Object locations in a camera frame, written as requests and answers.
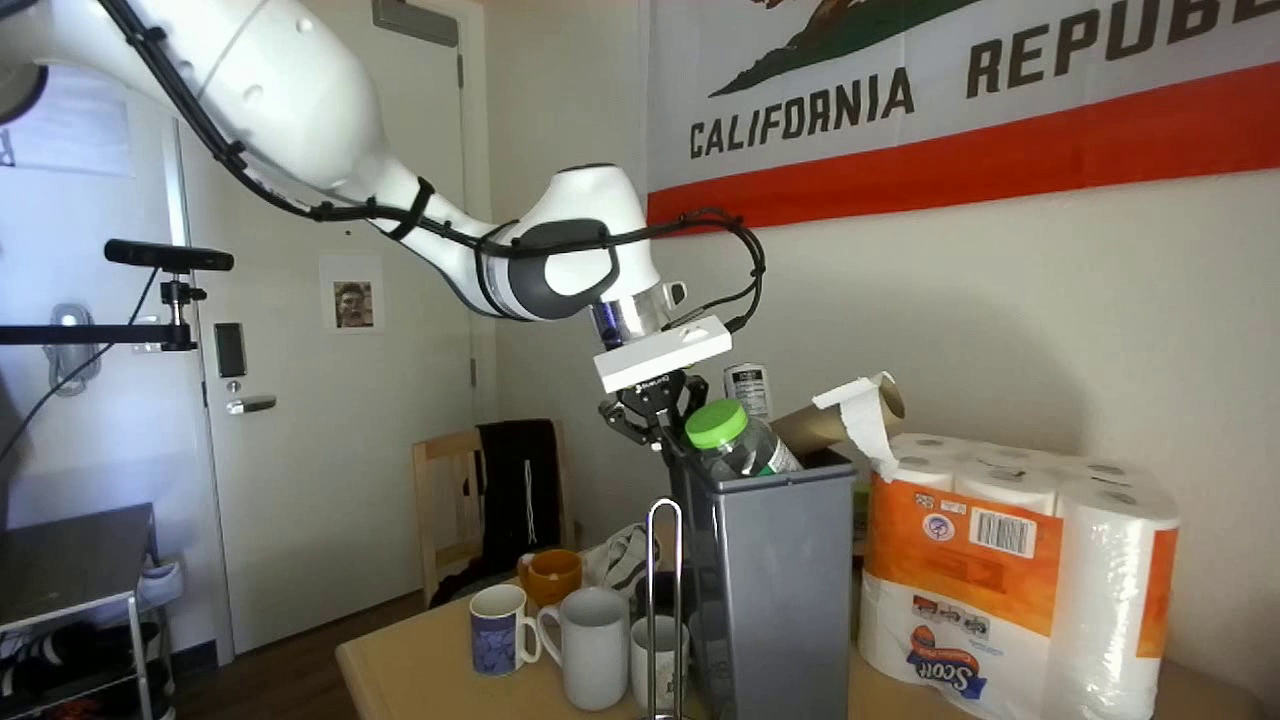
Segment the white wall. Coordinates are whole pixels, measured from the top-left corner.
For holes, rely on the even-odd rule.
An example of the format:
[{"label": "white wall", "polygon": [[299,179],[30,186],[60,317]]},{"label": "white wall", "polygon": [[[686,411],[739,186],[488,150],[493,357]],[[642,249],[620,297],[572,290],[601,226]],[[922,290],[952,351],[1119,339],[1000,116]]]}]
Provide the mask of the white wall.
[{"label": "white wall", "polygon": [[[495,212],[572,160],[639,172],[642,0],[488,22]],[[1280,172],[762,230],[769,297],[731,362],[773,369],[775,408],[886,369],[910,430],[1150,469],[1184,505],[1168,652],[1280,713],[1276,230]],[[663,244],[660,265],[704,294],[745,268],[726,239]],[[595,422],[590,351],[588,320],[500,332],[509,411],[569,423],[578,517],[604,536],[663,476]]]},{"label": "white wall", "polygon": [[[115,178],[0,169],[0,325],[46,325],[60,302],[89,305],[95,325],[122,325],[148,268],[107,265],[104,239],[172,244],[165,203],[175,172],[172,120],[122,89],[120,104],[127,110],[127,142],[120,142],[127,169]],[[168,320],[161,290],[148,294],[141,317]],[[0,347],[0,445],[43,393],[43,347]],[[80,397],[50,397],[17,454],[0,462],[0,527],[122,505],[153,505],[161,556],[184,556],[186,592],[172,605],[175,647],[209,643],[224,622],[224,576],[196,351],[115,343],[100,375]]]}]

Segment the wooden table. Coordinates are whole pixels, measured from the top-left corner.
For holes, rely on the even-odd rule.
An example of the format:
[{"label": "wooden table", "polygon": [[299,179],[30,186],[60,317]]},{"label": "wooden table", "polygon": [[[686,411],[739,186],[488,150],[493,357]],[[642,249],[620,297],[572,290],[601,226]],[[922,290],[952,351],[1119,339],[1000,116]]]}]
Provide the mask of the wooden table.
[{"label": "wooden table", "polygon": [[[379,632],[355,635],[334,647],[346,692],[364,720],[560,720],[584,717],[560,692],[560,670],[538,661],[511,676],[474,676],[466,643],[466,605],[444,605]],[[909,689],[872,672],[857,652],[849,670],[849,717],[853,720],[967,720],[958,709],[938,702],[930,689]],[[635,720],[635,702],[622,702],[595,720]],[[1161,720],[1254,720],[1253,698],[1168,665],[1161,672]]]}]

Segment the shelf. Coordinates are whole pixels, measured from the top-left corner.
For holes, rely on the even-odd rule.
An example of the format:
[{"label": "shelf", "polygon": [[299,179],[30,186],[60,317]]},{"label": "shelf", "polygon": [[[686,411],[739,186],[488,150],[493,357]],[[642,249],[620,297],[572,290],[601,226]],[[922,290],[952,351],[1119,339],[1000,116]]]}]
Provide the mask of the shelf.
[{"label": "shelf", "polygon": [[[4,720],[7,717],[37,717],[37,713],[64,709],[64,706],[77,706],[77,702],[89,702],[89,698],[100,698],[113,689],[127,692],[132,706],[141,702],[132,661],[120,661],[115,670],[68,676],[55,689],[43,689],[30,698],[0,702],[0,717]],[[161,713],[168,706],[168,665],[165,661],[148,661],[148,689],[153,689],[153,709]]]},{"label": "shelf", "polygon": [[113,689],[120,689],[120,702],[132,698],[132,706],[144,706],[141,692],[148,689],[148,706],[132,717],[154,717],[154,709],[165,709],[165,702],[154,706],[154,692],[168,689],[165,622],[144,632],[134,615],[134,586],[148,570],[148,556],[148,505],[0,532],[0,632],[50,629],[50,622],[71,622],[93,607],[127,607],[127,629],[134,629],[144,643],[161,635],[165,658],[144,661],[148,647],[132,647],[127,629],[64,635],[64,670],[26,665],[26,692],[0,702],[4,720],[37,717],[43,709],[77,706]]}]

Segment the red stripe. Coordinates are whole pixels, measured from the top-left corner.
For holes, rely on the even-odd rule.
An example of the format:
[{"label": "red stripe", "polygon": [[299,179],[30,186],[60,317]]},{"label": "red stripe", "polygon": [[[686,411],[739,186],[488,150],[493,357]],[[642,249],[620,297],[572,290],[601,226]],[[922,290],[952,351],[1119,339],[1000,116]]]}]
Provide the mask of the red stripe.
[{"label": "red stripe", "polygon": [[722,209],[761,230],[1253,169],[1280,169],[1280,63],[963,137],[663,190],[646,195],[646,212],[660,226]]}]

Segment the door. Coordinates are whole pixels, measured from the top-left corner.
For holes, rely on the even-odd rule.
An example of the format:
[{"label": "door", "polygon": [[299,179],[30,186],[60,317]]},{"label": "door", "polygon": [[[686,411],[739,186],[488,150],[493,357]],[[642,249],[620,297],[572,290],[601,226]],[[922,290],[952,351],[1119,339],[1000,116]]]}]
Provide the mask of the door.
[{"label": "door", "polygon": [[[395,155],[459,195],[456,53],[371,30],[366,4],[307,10],[366,63]],[[410,442],[470,423],[470,317],[371,230],[265,209],[192,137],[184,155],[192,244],[236,256],[201,325],[244,339],[241,381],[213,343],[203,366],[231,643],[251,652],[421,586]]]}]

